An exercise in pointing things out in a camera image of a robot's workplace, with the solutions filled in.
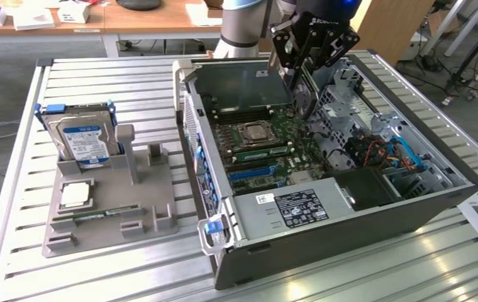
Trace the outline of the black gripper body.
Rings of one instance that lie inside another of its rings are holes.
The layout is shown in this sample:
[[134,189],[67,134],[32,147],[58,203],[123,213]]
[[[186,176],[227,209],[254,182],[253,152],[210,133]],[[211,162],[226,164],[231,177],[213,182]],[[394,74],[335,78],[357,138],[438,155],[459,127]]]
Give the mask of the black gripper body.
[[349,25],[361,0],[298,0],[291,14],[291,32],[298,47],[305,44],[310,27],[322,25]]

